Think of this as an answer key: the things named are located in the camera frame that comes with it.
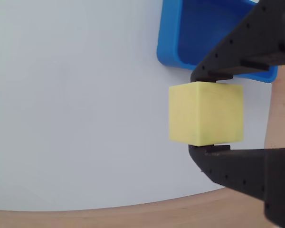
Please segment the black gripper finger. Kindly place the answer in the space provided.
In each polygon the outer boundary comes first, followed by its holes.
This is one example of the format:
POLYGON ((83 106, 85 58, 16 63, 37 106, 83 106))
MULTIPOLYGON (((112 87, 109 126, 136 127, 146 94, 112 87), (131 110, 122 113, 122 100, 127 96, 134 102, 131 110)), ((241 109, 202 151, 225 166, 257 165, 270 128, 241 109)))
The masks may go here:
POLYGON ((262 200, 265 217, 285 228, 285 148, 190 145, 189 154, 214 183, 262 200))
POLYGON ((190 80, 230 80, 280 65, 285 65, 285 0, 261 0, 196 66, 190 80))

